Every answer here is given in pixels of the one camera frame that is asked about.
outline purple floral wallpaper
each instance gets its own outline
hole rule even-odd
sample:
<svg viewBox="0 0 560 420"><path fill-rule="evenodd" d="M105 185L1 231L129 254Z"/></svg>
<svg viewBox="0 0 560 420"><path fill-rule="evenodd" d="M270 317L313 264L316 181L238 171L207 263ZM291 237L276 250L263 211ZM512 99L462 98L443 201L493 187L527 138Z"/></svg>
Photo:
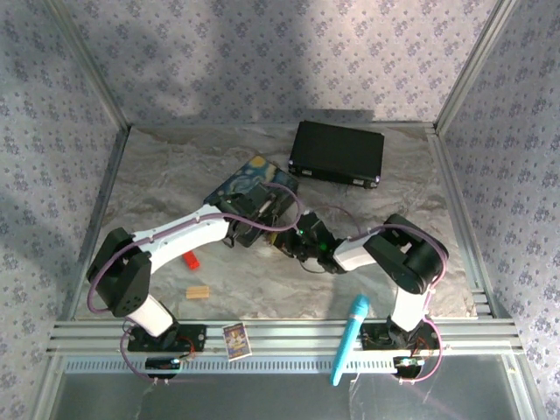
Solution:
<svg viewBox="0 0 560 420"><path fill-rule="evenodd" d="M523 0L444 134L493 287L560 418L560 3Z"/></svg>
<svg viewBox="0 0 560 420"><path fill-rule="evenodd" d="M495 0L66 1L135 125L434 121Z"/></svg>
<svg viewBox="0 0 560 420"><path fill-rule="evenodd" d="M116 128L41 2L0 3L0 418L25 418Z"/></svg>

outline aluminum frame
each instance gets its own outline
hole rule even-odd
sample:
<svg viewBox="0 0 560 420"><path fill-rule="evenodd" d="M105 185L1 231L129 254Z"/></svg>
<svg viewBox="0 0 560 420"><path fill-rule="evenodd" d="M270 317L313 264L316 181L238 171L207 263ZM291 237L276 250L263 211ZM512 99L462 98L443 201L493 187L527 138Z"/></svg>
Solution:
<svg viewBox="0 0 560 420"><path fill-rule="evenodd" d="M451 125L453 117L459 111L518 3L518 0L498 0L493 7L479 39L472 48L444 106L439 111L435 121L436 131L439 135L442 136Z"/></svg>
<svg viewBox="0 0 560 420"><path fill-rule="evenodd" d="M121 108L118 106L109 85L105 79L103 79L102 72L95 63L92 53L81 37L80 30L72 20L68 8L61 0L43 0L43 3L52 16L54 23L59 27L60 32L62 32L62 37L66 40L70 50L72 50L74 59L97 93L109 117L120 130L127 130L130 124L121 111Z"/></svg>

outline marble surface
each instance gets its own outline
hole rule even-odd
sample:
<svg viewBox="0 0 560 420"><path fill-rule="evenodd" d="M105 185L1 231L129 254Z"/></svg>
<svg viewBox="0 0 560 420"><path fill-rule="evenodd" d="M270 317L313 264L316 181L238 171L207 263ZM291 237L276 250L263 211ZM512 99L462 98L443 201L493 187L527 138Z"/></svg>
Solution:
<svg viewBox="0 0 560 420"><path fill-rule="evenodd" d="M475 316L464 264L443 190L422 131L378 129L385 135L381 183L375 190L300 179L298 195L309 207L343 206L364 227L399 213L450 251L449 269L432 299L435 317ZM287 169L296 126L133 129L103 217L97 242L118 227L154 228L197 210L202 200L255 154ZM338 236L355 227L337 210L318 211ZM377 266L342 276L310 274L259 240L251 248L221 242L195 250L201 267L178 258L151 278L150 292L180 319L343 319L357 293L371 301L370 316L385 318L396 287ZM309 264L311 270L318 266ZM188 286L207 285L210 298L186 300ZM97 318L86 307L86 282L76 318ZM99 306L102 301L96 300Z"/></svg>

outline wall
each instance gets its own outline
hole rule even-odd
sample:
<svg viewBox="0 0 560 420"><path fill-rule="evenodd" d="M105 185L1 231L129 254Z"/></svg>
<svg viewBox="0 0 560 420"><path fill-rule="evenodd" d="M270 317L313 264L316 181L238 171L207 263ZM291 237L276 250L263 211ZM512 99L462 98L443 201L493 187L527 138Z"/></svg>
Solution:
<svg viewBox="0 0 560 420"><path fill-rule="evenodd" d="M434 121L495 0L66 3L128 120L180 125Z"/></svg>
<svg viewBox="0 0 560 420"><path fill-rule="evenodd" d="M560 3L523 0L444 137L493 287L560 418Z"/></svg>
<svg viewBox="0 0 560 420"><path fill-rule="evenodd" d="M0 418L23 418L116 129L41 2L0 3Z"/></svg>

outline small wooden block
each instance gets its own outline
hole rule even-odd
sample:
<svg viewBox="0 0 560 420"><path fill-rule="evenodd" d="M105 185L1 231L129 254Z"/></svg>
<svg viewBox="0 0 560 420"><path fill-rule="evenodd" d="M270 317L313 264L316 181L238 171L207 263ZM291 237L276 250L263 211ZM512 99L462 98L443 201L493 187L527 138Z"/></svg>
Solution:
<svg viewBox="0 0 560 420"><path fill-rule="evenodd" d="M208 299L210 298L210 288L208 286L193 286L186 288L187 299Z"/></svg>

